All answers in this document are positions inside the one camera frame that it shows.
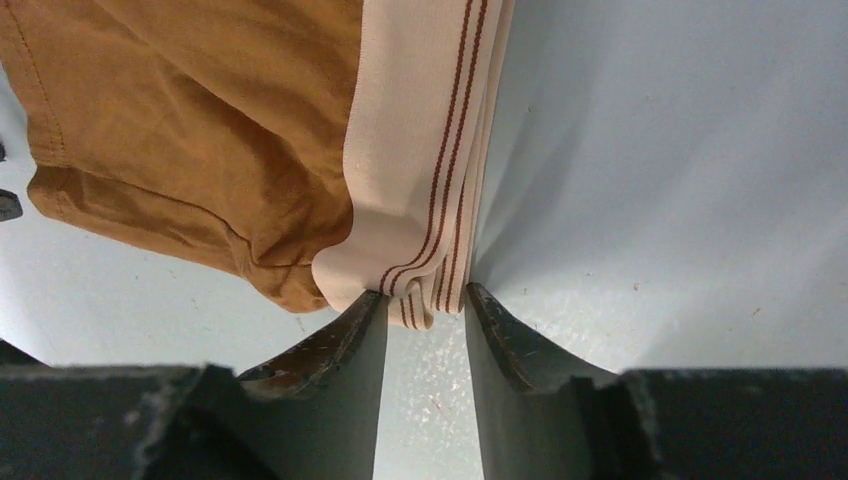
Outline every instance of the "brown fabric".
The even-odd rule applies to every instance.
[[[362,0],[0,2],[44,215],[326,305]]]

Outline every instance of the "cloth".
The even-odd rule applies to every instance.
[[[457,313],[512,0],[365,0],[344,145],[353,226],[313,275],[336,310],[390,295],[390,321]]]
[[[31,200],[289,311],[325,307],[310,265],[351,228],[361,21],[361,0],[0,1]]]

